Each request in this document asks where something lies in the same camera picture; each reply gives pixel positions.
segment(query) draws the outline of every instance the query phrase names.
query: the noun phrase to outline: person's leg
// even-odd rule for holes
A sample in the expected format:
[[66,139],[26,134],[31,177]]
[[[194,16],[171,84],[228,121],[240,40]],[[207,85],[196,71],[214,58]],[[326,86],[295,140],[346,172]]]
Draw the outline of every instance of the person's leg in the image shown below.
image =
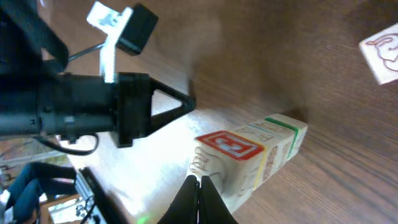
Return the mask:
[[73,195],[76,194],[74,184],[63,183],[49,178],[34,179],[26,186],[14,204],[14,219],[23,223],[31,218],[35,208],[39,208],[39,197],[43,194]]
[[75,179],[76,172],[72,167],[60,167],[41,162],[32,162],[27,164],[23,168],[21,174],[19,174],[19,176],[8,188],[11,196],[7,203],[7,208],[15,204],[20,195],[23,193],[24,189],[32,180],[41,177]]

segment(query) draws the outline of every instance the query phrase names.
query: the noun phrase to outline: black triangular bracket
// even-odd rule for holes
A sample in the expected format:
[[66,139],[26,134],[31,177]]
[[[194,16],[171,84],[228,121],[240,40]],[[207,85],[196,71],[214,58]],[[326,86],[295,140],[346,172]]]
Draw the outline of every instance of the black triangular bracket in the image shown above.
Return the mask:
[[[116,85],[116,128],[111,136],[117,147],[131,147],[132,140],[146,137],[195,109],[195,99],[143,73],[119,73]],[[152,96],[158,90],[180,101],[178,108],[152,116]]]

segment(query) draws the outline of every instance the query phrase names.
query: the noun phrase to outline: green stripe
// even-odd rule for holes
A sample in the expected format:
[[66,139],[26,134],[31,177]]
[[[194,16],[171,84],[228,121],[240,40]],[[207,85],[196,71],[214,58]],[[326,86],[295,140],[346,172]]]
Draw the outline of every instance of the green stripe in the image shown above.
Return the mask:
[[299,134],[299,129],[296,128],[295,126],[292,126],[292,125],[290,125],[290,124],[283,123],[283,122],[278,121],[278,120],[276,120],[276,119],[274,119],[274,118],[266,118],[265,120],[266,120],[266,121],[269,121],[269,122],[271,122],[271,123],[274,123],[274,124],[278,124],[278,125],[280,125],[280,126],[282,126],[282,127],[289,128],[289,129],[291,129],[291,130],[294,131],[293,143],[292,143],[292,146],[290,147],[289,155],[287,155],[287,158],[290,159],[290,155],[291,155],[291,153],[292,153],[293,147],[296,145],[296,138],[297,138],[297,135]]

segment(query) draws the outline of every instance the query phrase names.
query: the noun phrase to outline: wooden block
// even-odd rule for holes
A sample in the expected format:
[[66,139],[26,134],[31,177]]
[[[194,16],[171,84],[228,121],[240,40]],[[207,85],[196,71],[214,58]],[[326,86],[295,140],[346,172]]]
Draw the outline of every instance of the wooden block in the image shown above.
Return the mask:
[[263,151],[260,144],[228,131],[206,134],[195,139],[187,175],[198,180],[208,175],[233,213],[252,194]]
[[359,43],[359,48],[380,85],[398,79],[397,46],[398,24]]
[[294,140],[294,132],[291,129],[263,119],[234,128],[231,132],[263,147],[261,163],[254,181],[254,190],[285,164]]
[[268,116],[266,117],[266,121],[289,128],[295,132],[294,142],[292,148],[289,151],[289,155],[287,156],[287,161],[289,161],[299,152],[305,134],[307,133],[308,125],[302,121],[290,118],[282,114],[273,114],[271,116]]

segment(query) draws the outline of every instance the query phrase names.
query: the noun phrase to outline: wooden table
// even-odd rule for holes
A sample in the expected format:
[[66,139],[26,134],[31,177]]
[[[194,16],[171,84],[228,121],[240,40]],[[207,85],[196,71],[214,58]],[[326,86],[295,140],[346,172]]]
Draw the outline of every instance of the wooden table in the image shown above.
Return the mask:
[[[71,53],[104,40],[85,21],[94,1],[43,2]],[[135,3],[102,2],[118,11]],[[98,152],[71,157],[93,169],[132,223],[156,223],[166,211],[195,136],[294,108],[310,125],[301,152],[254,192],[237,221],[398,222],[398,83],[379,86],[358,49],[398,22],[397,1],[142,3],[159,23],[142,55],[117,53],[117,71],[149,73],[194,92],[197,109],[132,148],[116,149],[102,134]],[[67,70],[96,75],[98,67],[96,52]],[[174,106],[159,95],[155,104],[157,111]]]

